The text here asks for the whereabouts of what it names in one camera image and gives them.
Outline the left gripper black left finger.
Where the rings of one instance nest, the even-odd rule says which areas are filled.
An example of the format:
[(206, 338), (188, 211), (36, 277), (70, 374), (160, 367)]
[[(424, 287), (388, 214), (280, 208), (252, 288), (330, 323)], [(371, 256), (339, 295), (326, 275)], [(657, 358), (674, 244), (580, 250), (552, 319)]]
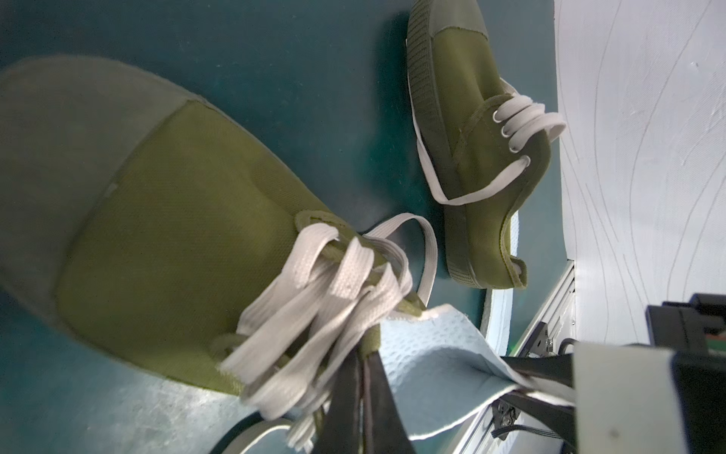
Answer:
[(329, 411), (313, 453), (357, 454), (362, 448), (362, 364), (356, 349), (338, 369)]

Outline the green canvas shoe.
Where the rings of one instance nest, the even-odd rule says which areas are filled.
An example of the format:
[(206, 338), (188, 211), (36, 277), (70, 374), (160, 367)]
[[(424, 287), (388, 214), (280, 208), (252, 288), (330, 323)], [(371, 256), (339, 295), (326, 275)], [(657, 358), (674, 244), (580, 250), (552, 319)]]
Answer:
[(1, 285), (68, 335), (140, 369), (238, 393), (313, 453), (338, 369), (420, 317), (391, 234), (359, 234), (204, 98), (140, 68), (52, 56), (1, 73)]
[(512, 223), (565, 121), (501, 78), (475, 1), (416, 2), (406, 64), (419, 159), (444, 209), (448, 272), (473, 288), (524, 288)]

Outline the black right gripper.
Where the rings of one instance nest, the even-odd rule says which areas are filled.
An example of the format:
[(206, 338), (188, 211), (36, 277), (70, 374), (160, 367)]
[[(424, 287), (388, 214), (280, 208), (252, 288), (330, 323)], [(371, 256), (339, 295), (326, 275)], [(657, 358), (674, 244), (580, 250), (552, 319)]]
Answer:
[[(646, 309), (650, 343), (674, 352), (674, 379), (691, 453), (725, 451), (725, 296), (695, 293), (686, 303), (664, 302)], [(502, 357), (519, 374), (574, 387), (573, 355)], [(576, 448), (576, 411), (521, 392), (501, 397)]]

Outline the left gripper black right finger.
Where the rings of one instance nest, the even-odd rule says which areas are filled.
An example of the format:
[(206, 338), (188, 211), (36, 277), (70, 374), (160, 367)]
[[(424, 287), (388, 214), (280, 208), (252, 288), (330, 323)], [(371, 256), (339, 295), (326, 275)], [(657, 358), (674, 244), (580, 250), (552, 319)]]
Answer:
[(415, 449), (396, 408), (382, 359), (366, 357), (363, 378), (363, 452), (366, 454), (414, 454)]

